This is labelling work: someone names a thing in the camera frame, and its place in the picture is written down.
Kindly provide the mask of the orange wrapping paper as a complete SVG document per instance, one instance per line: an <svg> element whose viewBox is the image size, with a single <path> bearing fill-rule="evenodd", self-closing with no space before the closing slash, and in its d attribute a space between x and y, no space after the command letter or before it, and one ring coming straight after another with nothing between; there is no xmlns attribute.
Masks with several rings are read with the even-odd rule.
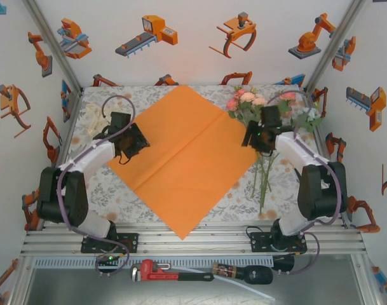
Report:
<svg viewBox="0 0 387 305"><path fill-rule="evenodd" d="M188 86L175 86L136 117L149 142L111 170L185 238L255 163L245 126Z"/></svg>

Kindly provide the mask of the cream ribbon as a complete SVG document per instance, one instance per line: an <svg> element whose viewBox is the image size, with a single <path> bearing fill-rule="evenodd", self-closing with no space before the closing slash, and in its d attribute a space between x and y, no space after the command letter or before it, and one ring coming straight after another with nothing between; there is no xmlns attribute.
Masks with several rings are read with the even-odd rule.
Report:
<svg viewBox="0 0 387 305"><path fill-rule="evenodd" d="M87 103L85 107L85 115L88 120L87 134L89 138L94 138L99 134L104 127L110 124L107 118L104 118L101 111L101 106L93 103Z"/></svg>

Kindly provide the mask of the light blue artificial flower bunch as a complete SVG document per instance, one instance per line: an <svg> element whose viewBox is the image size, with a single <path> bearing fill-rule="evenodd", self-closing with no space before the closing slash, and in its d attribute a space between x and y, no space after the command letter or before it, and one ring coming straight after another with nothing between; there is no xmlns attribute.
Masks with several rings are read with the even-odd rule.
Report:
<svg viewBox="0 0 387 305"><path fill-rule="evenodd" d="M281 118L290 118L290 126L292 128L295 128L298 130L300 127L305 128L309 133L311 133L314 129L315 126L321 123L321 120L323 119L323 114L320 114L318 111L318 105L315 105L314 102L312 102L312 107L306 107L305 103L307 98L302 95L302 100L303 102L300 103L299 105L302 104L302 107L299 106L297 108L297 111L293 113L293 107L296 106L296 98L297 94L300 94L301 92L299 90L286 90L286 91L280 91L277 92L275 95L276 97L271 97L270 98L270 103L267 102L267 105L274 105L273 101L277 101L277 106L280 111L280 116ZM268 154L269 156L274 156L277 157L278 154ZM260 204L260 215L264 214L265 212L263 211L264 209L264 204Z"/></svg>

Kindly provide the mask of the floral grey table cloth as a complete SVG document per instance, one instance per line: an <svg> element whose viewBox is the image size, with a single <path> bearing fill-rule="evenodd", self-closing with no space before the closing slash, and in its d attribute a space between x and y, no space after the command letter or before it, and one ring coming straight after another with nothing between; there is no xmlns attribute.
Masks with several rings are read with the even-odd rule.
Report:
<svg viewBox="0 0 387 305"><path fill-rule="evenodd" d="M73 133L67 138L71 143L67 158L72 159L83 152L92 141L87 134L87 103L101 106L102 115L110 115L113 111L128 112L130 106L124 100L124 97L128 97L135 104L137 114L141 114L171 91L171 88L157 86L87 88L81 99ZM274 160L269 173L271 192L266 193L263 209L265 213L261 215L259 185L252 196L254 174L255 164L238 179L202 221L275 220L295 208L299 179L287 158L278 154ZM86 188L89 207L115 223L156 222L160 219L108 165L94 173Z"/></svg>

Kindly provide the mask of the small green led board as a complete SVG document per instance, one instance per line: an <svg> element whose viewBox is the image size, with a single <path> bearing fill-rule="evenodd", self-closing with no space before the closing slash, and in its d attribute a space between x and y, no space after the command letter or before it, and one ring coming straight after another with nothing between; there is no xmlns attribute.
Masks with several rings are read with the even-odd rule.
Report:
<svg viewBox="0 0 387 305"><path fill-rule="evenodd" d="M118 256L115 256L113 254L107 254L98 256L96 259L96 263L99 266L114 266L117 264L118 260Z"/></svg>

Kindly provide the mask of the red pipe wrench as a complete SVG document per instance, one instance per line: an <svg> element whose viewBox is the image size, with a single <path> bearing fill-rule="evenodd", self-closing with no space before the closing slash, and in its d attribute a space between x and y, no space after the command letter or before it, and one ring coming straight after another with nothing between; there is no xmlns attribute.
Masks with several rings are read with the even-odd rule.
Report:
<svg viewBox="0 0 387 305"><path fill-rule="evenodd" d="M169 263L158 263L151 259L145 259L139 264L134 264L130 269L133 282L141 281L204 281L214 279L212 273L194 272L170 272Z"/></svg>

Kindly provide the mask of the black brown handheld tool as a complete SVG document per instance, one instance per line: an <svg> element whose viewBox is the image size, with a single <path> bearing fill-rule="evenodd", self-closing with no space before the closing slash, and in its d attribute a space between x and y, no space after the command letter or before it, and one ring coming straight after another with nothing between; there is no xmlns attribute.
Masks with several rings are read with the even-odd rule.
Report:
<svg viewBox="0 0 387 305"><path fill-rule="evenodd" d="M242 280L250 285L269 285L273 282L273 272L269 267L248 265L238 267L214 262L212 274Z"/></svg>

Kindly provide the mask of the white plastic tube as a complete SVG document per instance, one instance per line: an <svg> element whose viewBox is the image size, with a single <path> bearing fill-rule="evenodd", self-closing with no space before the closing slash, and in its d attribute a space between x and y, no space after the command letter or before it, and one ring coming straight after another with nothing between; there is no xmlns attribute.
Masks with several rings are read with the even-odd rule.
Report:
<svg viewBox="0 0 387 305"><path fill-rule="evenodd" d="M200 270L198 270L198 269L185 268L185 267L176 267L175 270L178 270L178 271L186 271L186 272L188 272L188 273L196 273L196 274L202 274L202 273L203 273L202 271L200 271ZM238 281L234 281L234 280L232 280L232 279L229 279L229 278L226 278L226 277L223 277L223 276L219 276L219 275L214 275L214 274L213 274L212 276L213 276L216 280L220 280L220 281L224 281L224 282L226 282L226 283L230 283L230 284L232 284L232 285L236 285L237 287L240 287L240 288L245 289L245 290L247 290L247 291L249 291L249 292L252 292L252 293L254 293L254 294L257 294L257 295L259 295L260 297L263 297L263 298L267 299L267 300L270 301L270 302L275 302L275 300L276 300L274 297L272 297L272 296L270 296L270 295L268 295L268 294L265 294L265 293L263 293L263 292L260 292L260 291L258 291L258 290L256 290L256 289L251 288L251 287L249 287L249 286L247 286L247 285L245 285L245 284L242 284L242 283L240 283L240 282L238 282Z"/></svg>

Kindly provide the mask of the grey metal lower shelf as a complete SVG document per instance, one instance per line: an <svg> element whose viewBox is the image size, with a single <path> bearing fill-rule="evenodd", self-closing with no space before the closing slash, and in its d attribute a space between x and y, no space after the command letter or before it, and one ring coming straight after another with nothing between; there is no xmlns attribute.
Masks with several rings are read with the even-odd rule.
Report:
<svg viewBox="0 0 387 305"><path fill-rule="evenodd" d="M250 286L275 302L214 279L211 282L133 282L127 272L111 279L92 270L38 269L25 305L361 305L351 273L328 264L307 273L277 276Z"/></svg>

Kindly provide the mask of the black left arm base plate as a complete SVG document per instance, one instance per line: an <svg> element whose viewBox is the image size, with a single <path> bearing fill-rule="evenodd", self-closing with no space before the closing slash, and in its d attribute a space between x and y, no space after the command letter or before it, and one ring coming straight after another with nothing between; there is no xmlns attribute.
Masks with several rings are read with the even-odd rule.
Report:
<svg viewBox="0 0 387 305"><path fill-rule="evenodd" d="M137 252L139 234L118 233L117 242L123 244L131 254L134 254ZM82 254L126 253L125 250L120 246L114 245L112 243L105 243L92 238L83 238L80 251Z"/></svg>

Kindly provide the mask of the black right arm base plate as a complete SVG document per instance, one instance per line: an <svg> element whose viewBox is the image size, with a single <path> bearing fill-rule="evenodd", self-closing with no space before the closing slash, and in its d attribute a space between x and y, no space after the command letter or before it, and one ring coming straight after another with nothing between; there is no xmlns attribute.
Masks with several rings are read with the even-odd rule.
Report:
<svg viewBox="0 0 387 305"><path fill-rule="evenodd" d="M303 254L308 250L305 237L282 236L274 240L269 232L250 233L250 246L254 253Z"/></svg>

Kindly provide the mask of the aluminium front rail bed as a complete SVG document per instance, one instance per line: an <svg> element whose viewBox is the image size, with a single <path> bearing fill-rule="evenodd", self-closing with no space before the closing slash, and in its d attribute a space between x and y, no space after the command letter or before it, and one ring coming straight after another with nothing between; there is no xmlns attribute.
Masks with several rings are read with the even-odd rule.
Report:
<svg viewBox="0 0 387 305"><path fill-rule="evenodd" d="M180 239L161 222L123 223L120 233L138 233L137 255L152 256L209 256L252 254L248 224L244 222L203 222L188 236ZM337 220L333 226L316 225L307 236L309 254L364 254L362 234L346 229ZM20 254L22 256L80 255L82 237L61 224L47 223L40 231L27 233Z"/></svg>

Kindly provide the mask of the aluminium frame post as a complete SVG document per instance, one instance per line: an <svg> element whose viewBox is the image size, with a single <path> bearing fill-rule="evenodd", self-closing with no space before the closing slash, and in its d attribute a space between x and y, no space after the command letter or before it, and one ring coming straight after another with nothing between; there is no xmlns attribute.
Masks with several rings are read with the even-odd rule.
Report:
<svg viewBox="0 0 387 305"><path fill-rule="evenodd" d="M52 29L41 11L36 0L21 0L29 12L32 20L36 24L41 36L43 37L46 44L49 46L52 55L57 60L64 76L67 78L68 83L71 85L72 90L77 94L81 95L83 88L81 87L72 67L70 66L67 57L61 50L58 40L56 39Z"/></svg>
<svg viewBox="0 0 387 305"><path fill-rule="evenodd" d="M331 60L334 58L340 44L344 41L346 34L353 25L362 8L365 6L366 2L367 0L352 0L351 4L348 6L348 9L341 19L334 35L330 39L328 47L325 49L322 58L318 62L316 69L313 71L307 83L306 93L308 95L313 93L320 78L323 76L325 70L331 63Z"/></svg>

